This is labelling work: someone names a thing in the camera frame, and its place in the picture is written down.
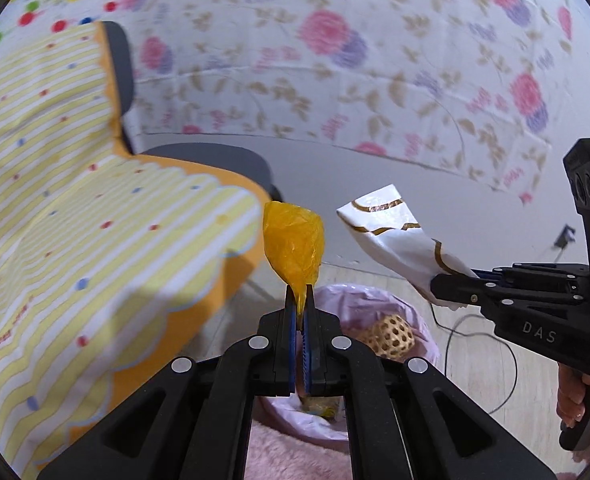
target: pink fluffy rug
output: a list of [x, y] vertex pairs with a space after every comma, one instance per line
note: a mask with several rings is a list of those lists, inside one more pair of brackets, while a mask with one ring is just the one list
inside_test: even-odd
[[253, 421], [245, 480], [351, 480], [348, 455], [308, 444]]

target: white wall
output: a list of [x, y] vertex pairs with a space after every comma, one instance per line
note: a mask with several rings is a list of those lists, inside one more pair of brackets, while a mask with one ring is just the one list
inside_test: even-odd
[[580, 137], [590, 137], [590, 9], [574, 17], [575, 52], [571, 99], [554, 141], [533, 203], [494, 192], [470, 180], [416, 165], [323, 144], [252, 136], [140, 137], [138, 151], [174, 142], [221, 142], [262, 155], [275, 175], [284, 199], [312, 209], [326, 227], [325, 262], [390, 274], [363, 254], [339, 221], [335, 210], [350, 200], [394, 184], [424, 230], [447, 251], [473, 268], [489, 269], [513, 262], [547, 261], [565, 224], [577, 229], [577, 243], [562, 262], [586, 262], [582, 218], [575, 212], [562, 157]]

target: white wrapper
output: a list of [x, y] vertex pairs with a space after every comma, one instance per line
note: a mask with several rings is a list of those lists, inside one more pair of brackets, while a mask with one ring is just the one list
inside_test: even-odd
[[435, 298], [431, 280], [437, 274], [476, 274], [424, 233], [395, 186], [353, 200], [337, 214], [368, 256], [408, 280], [426, 300], [452, 310], [466, 306]]

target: wicker ball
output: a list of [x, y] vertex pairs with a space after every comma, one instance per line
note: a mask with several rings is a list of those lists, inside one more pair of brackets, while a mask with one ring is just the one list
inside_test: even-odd
[[397, 314], [377, 321], [370, 329], [354, 333], [355, 339], [368, 345], [379, 357], [403, 360], [415, 346], [410, 325]]

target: crumpled yellow wrapper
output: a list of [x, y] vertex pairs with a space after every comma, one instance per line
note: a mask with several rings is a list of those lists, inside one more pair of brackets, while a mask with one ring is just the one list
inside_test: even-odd
[[324, 254], [324, 224], [316, 213], [284, 202], [264, 207], [264, 254], [277, 275], [293, 289], [297, 324], [306, 303], [306, 286], [315, 285]]

